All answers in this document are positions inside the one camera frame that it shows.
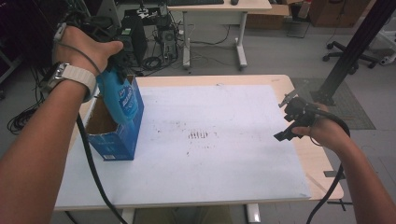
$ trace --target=carpet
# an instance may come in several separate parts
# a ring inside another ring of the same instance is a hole
[[[299,95],[307,102],[313,102],[310,92],[319,90],[325,79],[291,78],[295,89],[304,85],[305,80],[309,83],[300,91]],[[330,112],[342,119],[350,130],[375,130],[374,124],[370,121],[366,112],[364,112],[355,95],[353,95],[345,82],[341,83],[332,98],[335,101],[335,106],[328,106]]]

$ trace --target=table leg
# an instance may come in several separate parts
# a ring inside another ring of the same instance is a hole
[[[248,17],[248,13],[242,12],[241,23],[239,25],[239,37],[235,39],[236,51],[238,52],[239,66],[241,69],[248,66],[247,58],[245,56],[244,46],[242,45],[244,32],[245,32],[245,24],[247,23],[247,17]]]
[[[260,210],[257,203],[248,203],[247,207],[247,222],[250,223],[262,223],[260,219]]]
[[[190,68],[190,39],[188,37],[187,11],[183,11],[184,47],[183,47],[183,67]]]
[[[134,223],[134,208],[124,208],[122,210],[122,218],[128,223]]]

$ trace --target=watch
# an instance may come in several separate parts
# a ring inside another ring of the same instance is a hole
[[[56,63],[48,72],[47,78],[41,83],[41,91],[50,93],[60,82],[70,79],[87,87],[88,91],[84,97],[84,103],[91,100],[96,90],[96,78],[92,72],[83,68],[75,67],[69,63]]]

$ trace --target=black pole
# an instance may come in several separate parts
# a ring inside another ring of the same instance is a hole
[[[318,91],[311,91],[314,102],[333,105],[332,96],[347,76],[348,70],[373,41],[396,8],[395,0],[376,0],[373,8],[353,35],[345,51]]]

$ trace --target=gray floor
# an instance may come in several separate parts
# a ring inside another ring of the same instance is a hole
[[[232,26],[228,39],[220,46],[192,45],[190,70],[184,70],[179,61],[152,76],[284,74],[289,77],[325,78],[329,75],[336,59],[330,59],[325,63],[321,58],[328,52],[325,46],[332,37],[334,29],[310,27],[305,38],[291,38],[286,36],[287,27],[285,25],[285,29],[278,31],[247,29],[244,48],[248,67],[243,71],[236,66],[237,57],[233,45],[238,28]],[[197,25],[191,39],[216,42],[226,36],[226,28]],[[337,29],[332,40],[347,44],[356,28]],[[352,138],[364,150],[391,197],[396,201],[396,118],[394,117],[396,114],[396,63],[386,66],[378,65],[374,69],[367,68],[367,63],[360,63],[360,65],[355,75],[346,78],[346,83],[375,125],[376,130],[352,131]],[[34,86],[30,71],[23,67],[14,72],[0,86],[0,90],[4,90],[7,95],[5,100],[0,101],[0,155],[7,150],[15,138],[8,132],[7,122],[35,101]],[[330,151],[327,153],[334,169],[337,168],[339,161],[336,156]],[[345,190],[343,201],[350,202],[346,181],[343,180],[341,184]],[[305,223],[315,205],[315,202],[260,204],[262,223]],[[177,212],[181,216],[181,222],[190,223],[187,217],[193,211],[193,207],[179,209]],[[118,223],[108,210],[73,211],[72,215],[78,223]],[[242,205],[233,205],[232,215],[234,223],[246,223]],[[344,211],[340,205],[325,204],[318,211],[313,222],[354,223],[353,207],[346,205],[346,211]],[[51,223],[72,222],[65,213],[54,212]]]

